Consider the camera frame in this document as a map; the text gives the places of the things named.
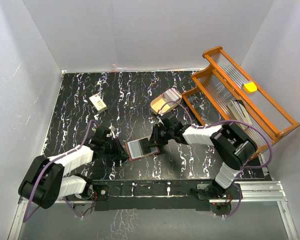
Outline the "orange leather card holder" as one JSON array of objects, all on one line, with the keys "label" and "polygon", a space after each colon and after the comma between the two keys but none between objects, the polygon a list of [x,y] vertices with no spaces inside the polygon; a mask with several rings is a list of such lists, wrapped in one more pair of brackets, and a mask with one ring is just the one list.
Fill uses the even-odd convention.
[{"label": "orange leather card holder", "polygon": [[130,162],[160,153],[157,146],[150,146],[149,139],[148,136],[125,143]]}]

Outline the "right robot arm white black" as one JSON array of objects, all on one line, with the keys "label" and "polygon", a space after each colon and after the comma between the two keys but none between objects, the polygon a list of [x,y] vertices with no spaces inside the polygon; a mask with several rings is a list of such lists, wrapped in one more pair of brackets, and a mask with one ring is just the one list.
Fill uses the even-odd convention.
[{"label": "right robot arm white black", "polygon": [[206,145],[215,148],[223,163],[212,183],[200,194],[223,199],[231,192],[231,185],[246,162],[256,153],[257,145],[240,127],[249,124],[239,120],[224,120],[208,126],[182,124],[175,114],[158,117],[152,128],[149,147],[162,147],[174,140],[183,145]]}]

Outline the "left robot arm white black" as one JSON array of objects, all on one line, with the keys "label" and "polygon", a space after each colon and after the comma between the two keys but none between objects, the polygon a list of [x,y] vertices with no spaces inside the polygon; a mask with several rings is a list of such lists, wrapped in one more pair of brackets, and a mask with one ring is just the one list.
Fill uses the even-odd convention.
[{"label": "left robot arm white black", "polygon": [[70,195],[90,199],[94,189],[91,180],[81,174],[70,173],[99,156],[116,162],[129,157],[111,128],[97,127],[93,136],[86,136],[82,144],[65,153],[35,157],[18,188],[18,194],[43,209]]}]

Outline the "beige oval plastic tray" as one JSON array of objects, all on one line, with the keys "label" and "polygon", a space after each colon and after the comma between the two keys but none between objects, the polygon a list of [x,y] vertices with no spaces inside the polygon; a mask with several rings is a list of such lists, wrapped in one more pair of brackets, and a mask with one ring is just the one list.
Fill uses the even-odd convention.
[{"label": "beige oval plastic tray", "polygon": [[180,103],[182,101],[182,98],[181,98],[180,101],[177,101],[177,102],[175,102],[175,101],[166,102],[162,98],[162,96],[163,96],[163,93],[161,95],[159,95],[157,98],[155,98],[150,103],[151,111],[155,115],[157,115],[160,110],[161,110],[162,114],[165,114],[165,113],[171,111],[172,109],[174,109],[177,106],[177,103]]}]

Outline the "white staples box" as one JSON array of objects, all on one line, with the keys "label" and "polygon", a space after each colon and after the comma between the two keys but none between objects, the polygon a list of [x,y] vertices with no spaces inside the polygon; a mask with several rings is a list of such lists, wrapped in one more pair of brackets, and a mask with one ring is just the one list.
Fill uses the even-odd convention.
[{"label": "white staples box", "polygon": [[91,97],[89,97],[89,100],[91,101],[93,106],[96,108],[98,113],[102,113],[108,109],[107,105],[104,103],[104,101],[98,94],[92,95]]}]

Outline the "orange wooden tiered rack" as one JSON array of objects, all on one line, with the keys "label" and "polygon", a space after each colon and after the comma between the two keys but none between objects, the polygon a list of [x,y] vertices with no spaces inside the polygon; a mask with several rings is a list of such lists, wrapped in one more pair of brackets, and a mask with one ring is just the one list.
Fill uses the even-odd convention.
[{"label": "orange wooden tiered rack", "polygon": [[209,65],[194,73],[195,87],[182,93],[182,98],[200,124],[206,125],[203,111],[194,103],[200,95],[206,97],[224,120],[250,122],[255,130],[244,131],[256,143],[256,156],[282,140],[300,126],[243,68],[217,46],[203,53]]}]

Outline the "large grey black stapler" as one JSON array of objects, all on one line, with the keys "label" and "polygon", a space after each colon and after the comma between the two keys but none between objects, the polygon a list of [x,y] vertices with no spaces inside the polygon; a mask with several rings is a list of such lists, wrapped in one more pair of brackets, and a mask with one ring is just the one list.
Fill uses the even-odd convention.
[{"label": "large grey black stapler", "polygon": [[244,102],[240,99],[230,100],[227,103],[228,108],[232,112],[236,120],[245,122],[249,125],[252,125],[250,115],[244,105]]}]

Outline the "yellow sticky note block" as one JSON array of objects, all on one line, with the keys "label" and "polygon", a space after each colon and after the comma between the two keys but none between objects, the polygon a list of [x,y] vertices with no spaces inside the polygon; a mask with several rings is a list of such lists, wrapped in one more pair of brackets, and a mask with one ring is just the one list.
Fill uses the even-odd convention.
[{"label": "yellow sticky note block", "polygon": [[258,90],[258,87],[256,86],[256,84],[253,81],[248,81],[243,84],[243,90],[247,94],[253,94],[254,92],[256,92]]}]

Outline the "black base rail with mounts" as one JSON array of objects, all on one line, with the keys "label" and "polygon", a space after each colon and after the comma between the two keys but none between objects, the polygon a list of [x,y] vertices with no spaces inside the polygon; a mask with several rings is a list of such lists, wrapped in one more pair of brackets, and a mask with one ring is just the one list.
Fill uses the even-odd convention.
[{"label": "black base rail with mounts", "polygon": [[232,204],[242,199],[240,185],[230,186],[223,196],[213,191],[210,179],[94,180],[87,196],[68,200],[91,204],[95,211],[181,210],[209,211],[213,203]]}]

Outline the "aluminium frame profile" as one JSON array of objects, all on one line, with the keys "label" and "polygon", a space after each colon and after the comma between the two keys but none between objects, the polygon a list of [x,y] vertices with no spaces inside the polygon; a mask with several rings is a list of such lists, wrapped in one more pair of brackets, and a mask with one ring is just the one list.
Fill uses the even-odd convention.
[{"label": "aluminium frame profile", "polygon": [[296,240],[282,184],[241,181],[242,199],[232,214],[217,216],[220,200],[188,197],[115,197],[99,211],[91,201],[58,200],[23,222],[27,202],[17,207],[11,240]]}]

